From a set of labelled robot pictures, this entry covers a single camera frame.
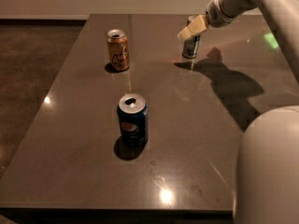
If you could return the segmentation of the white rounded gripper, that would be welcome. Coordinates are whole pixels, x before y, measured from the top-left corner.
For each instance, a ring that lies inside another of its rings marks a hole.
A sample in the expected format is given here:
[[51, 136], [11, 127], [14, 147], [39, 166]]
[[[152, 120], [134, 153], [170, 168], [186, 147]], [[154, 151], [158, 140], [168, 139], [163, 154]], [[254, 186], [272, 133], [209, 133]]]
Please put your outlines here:
[[207, 30], [209, 24], [212, 27], [228, 25], [247, 10], [249, 0], [211, 0], [206, 6], [206, 16], [196, 16], [178, 33], [178, 39], [185, 41], [199, 36]]

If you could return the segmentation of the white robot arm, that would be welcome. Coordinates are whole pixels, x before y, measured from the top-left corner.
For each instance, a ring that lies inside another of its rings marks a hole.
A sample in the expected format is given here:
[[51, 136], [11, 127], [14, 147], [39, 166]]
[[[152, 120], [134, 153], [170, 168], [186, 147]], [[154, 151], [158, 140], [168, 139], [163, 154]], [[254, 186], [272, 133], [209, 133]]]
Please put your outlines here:
[[[299, 0], [211, 0], [178, 37], [188, 40], [258, 8], [299, 80]], [[234, 224], [299, 224], [299, 105], [261, 114], [244, 133], [235, 168]]]

